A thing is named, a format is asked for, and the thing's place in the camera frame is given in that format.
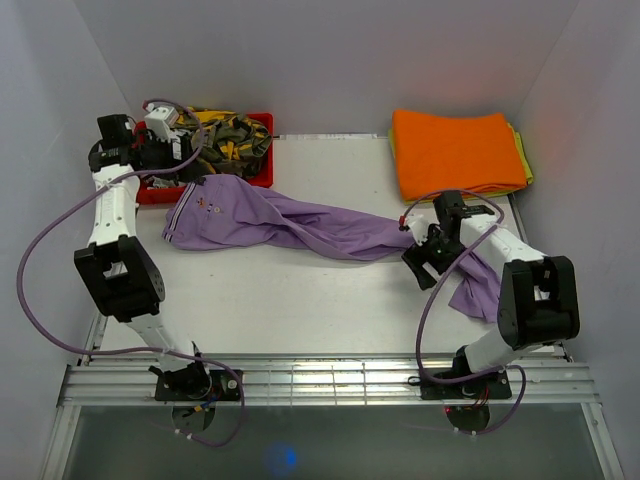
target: folded orange towel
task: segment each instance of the folded orange towel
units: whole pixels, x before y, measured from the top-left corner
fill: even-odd
[[[491,194],[527,186],[513,131],[501,113],[446,118],[396,110],[393,138],[405,201],[442,188]]]

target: red basket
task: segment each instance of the red basket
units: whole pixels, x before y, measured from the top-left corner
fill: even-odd
[[[273,135],[273,116],[270,113],[248,113],[247,117],[259,121],[269,133]],[[262,165],[260,173],[248,180],[250,185],[256,187],[269,188],[273,185],[273,142],[269,145],[267,150],[267,161]],[[136,201],[141,205],[158,205],[163,203],[176,203],[185,187],[172,187],[172,188],[148,188],[147,185],[140,183],[140,190],[138,190],[138,196]]]

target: glass panel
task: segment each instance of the glass panel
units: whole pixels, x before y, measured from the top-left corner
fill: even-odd
[[[491,407],[495,419],[507,406]],[[219,439],[237,409],[219,408],[203,434]],[[168,407],[82,409],[67,480],[603,478],[580,405],[522,405],[502,429],[471,438],[441,407],[251,408],[238,437],[213,450],[152,425]]]

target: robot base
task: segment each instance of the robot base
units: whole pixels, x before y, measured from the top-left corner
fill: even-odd
[[[455,378],[450,370],[436,373],[435,376]],[[508,400],[512,396],[507,374],[503,372],[455,385],[438,385],[423,381],[420,384],[420,398],[422,400],[475,400],[484,395],[486,389],[489,392],[489,400]]]
[[[234,372],[236,372],[238,377],[242,378],[242,370],[234,370]],[[229,373],[224,370],[211,370],[209,371],[209,376],[211,377],[211,387],[217,395],[216,402],[237,402],[240,400],[238,383]],[[201,400],[181,392],[170,390],[160,378],[158,378],[158,383],[156,383],[154,398],[159,402],[194,402]]]

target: blue light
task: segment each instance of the blue light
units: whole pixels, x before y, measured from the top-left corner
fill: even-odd
[[[276,478],[290,475],[298,464],[298,455],[290,445],[274,443],[265,450],[264,463]]]

